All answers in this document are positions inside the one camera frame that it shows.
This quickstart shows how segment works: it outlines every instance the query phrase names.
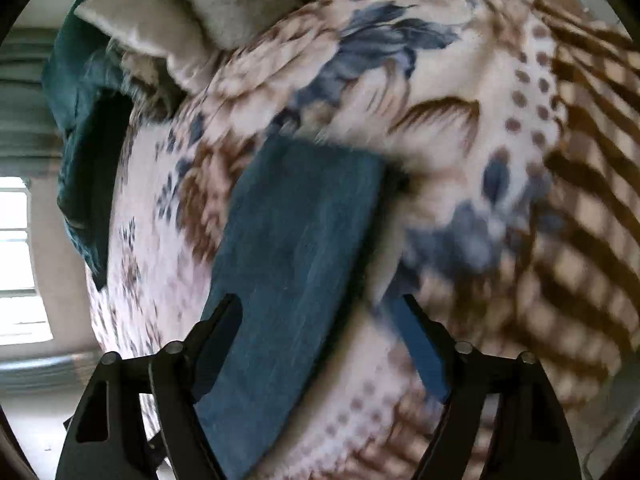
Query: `green curtain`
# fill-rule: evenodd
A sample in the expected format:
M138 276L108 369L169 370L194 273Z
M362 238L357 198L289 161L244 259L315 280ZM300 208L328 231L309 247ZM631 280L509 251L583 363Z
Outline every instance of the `green curtain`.
M0 176L56 173L60 136L40 74L57 31L14 28L0 45Z

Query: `bed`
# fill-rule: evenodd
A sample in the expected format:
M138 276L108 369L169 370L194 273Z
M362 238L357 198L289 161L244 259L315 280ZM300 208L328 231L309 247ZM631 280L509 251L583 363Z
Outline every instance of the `bed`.
M402 19L419 20L416 34L429 41L405 35L378 65L344 73L345 38L372 28L385 36ZM414 179L337 347L250 478L410 478L440 409L373 314L399 262L455 337L510 357L532 350L565 409L578 410L639 342L638 59L624 32L544 0L312 1L223 59L171 121L133 115L107 285L88 279L101 347L129 358L184 338L209 293L234 185L265 131L293 121L299 135L381 153ZM309 99L321 73L345 83L339 99ZM499 258L478 264L465 286L420 259L407 234L450 248L479 216L492 231L485 222L463 245L489 248L493 261L497 244ZM478 262L463 253L466 265ZM151 436L149 398L143 411ZM469 478L489 436L486 424Z

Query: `window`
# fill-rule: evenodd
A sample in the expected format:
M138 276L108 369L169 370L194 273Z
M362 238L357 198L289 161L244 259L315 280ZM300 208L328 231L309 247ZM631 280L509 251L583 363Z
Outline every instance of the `window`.
M0 177L0 345L52 338L33 279L29 191L21 178Z

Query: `patterned bedspread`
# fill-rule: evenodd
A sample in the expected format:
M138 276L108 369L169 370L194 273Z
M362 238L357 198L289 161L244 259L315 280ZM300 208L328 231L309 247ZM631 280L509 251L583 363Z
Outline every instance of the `patterned bedspread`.
M483 352L535 352L580 408L640 341L639 70L626 35L541 0L308 4L171 123L130 128L108 285L89 283L98 341L129 358L184 338L234 184L265 133L297 132L383 153L410 184L334 354L251 478L411 477L440 407L381 320L390 284Z

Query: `window pane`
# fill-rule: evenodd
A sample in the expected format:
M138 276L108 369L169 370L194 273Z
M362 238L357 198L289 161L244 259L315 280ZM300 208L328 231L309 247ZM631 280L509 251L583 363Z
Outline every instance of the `window pane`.
M0 345L50 339L53 336L41 297L0 298Z
M29 245L26 242L0 242L0 290L33 287Z
M26 186L19 176L0 176L0 187L25 188Z
M27 231L0 231L0 242L16 241L27 241Z
M25 229L26 227L26 193L0 192L0 229Z

